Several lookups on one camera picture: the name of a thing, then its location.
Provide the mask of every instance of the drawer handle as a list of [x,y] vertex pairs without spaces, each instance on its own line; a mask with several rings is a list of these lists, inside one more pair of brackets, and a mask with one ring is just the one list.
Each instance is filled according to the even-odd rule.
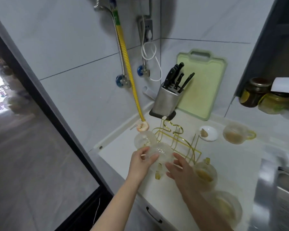
[[161,219],[158,221],[154,216],[152,216],[152,214],[149,212],[149,207],[147,207],[147,211],[151,215],[151,217],[153,217],[153,219],[155,219],[158,223],[160,223],[160,224],[163,223],[163,221]]

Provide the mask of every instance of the knife block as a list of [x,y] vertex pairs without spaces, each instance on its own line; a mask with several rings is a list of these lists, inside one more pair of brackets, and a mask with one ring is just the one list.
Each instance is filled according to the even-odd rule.
[[178,90],[174,89],[173,86],[169,86],[168,89],[165,89],[163,88],[163,85],[164,83],[161,84],[160,89],[158,90],[158,95],[149,114],[160,119],[162,119],[163,116],[166,116],[166,120],[172,120],[176,115],[175,108],[177,107],[184,90],[181,93],[178,93]]

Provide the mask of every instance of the cutting board handle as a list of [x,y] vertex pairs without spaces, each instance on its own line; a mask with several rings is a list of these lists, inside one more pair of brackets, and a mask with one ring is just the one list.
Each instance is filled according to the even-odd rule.
[[190,58],[208,62],[212,58],[212,53],[206,50],[192,49],[188,53]]

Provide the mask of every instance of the green cutting board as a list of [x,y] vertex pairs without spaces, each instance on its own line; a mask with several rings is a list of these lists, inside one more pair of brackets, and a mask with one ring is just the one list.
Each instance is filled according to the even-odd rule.
[[210,51],[199,49],[179,53],[177,63],[180,62],[184,63],[180,86],[191,73],[195,75],[185,87],[177,108],[206,121],[210,117],[227,62],[223,58],[214,57]]

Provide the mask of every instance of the cabinet drawer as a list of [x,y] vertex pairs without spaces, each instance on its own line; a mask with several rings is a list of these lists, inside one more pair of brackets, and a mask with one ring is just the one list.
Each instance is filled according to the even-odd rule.
[[137,194],[135,202],[138,203],[141,210],[151,220],[158,224],[163,231],[178,231],[172,224],[169,223],[150,203],[148,203],[141,195]]

